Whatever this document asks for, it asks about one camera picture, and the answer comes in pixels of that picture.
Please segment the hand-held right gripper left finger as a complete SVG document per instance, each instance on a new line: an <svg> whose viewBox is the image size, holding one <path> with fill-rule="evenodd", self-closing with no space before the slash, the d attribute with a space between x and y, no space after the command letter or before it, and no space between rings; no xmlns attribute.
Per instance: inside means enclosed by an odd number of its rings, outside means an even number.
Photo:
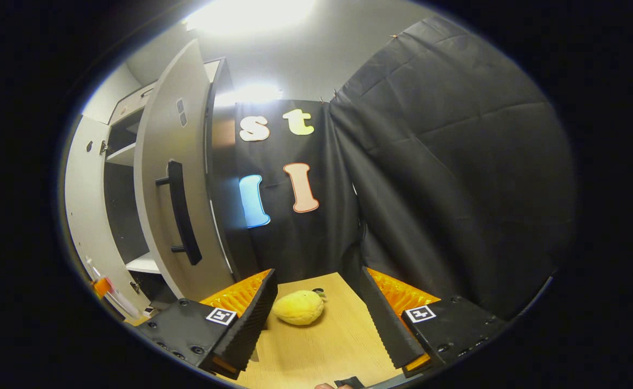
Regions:
<svg viewBox="0 0 633 389"><path fill-rule="evenodd" d="M228 379L245 371L278 293L267 269L196 302L179 299L136 331L174 357Z"/></svg>

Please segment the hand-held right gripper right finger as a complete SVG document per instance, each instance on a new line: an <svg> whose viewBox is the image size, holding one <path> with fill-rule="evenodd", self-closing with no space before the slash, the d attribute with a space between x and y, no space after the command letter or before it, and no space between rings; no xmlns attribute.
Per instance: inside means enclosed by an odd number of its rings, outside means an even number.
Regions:
<svg viewBox="0 0 633 389"><path fill-rule="evenodd" d="M458 295L438 298L366 266L361 298L394 367L407 378L455 364L507 327Z"/></svg>

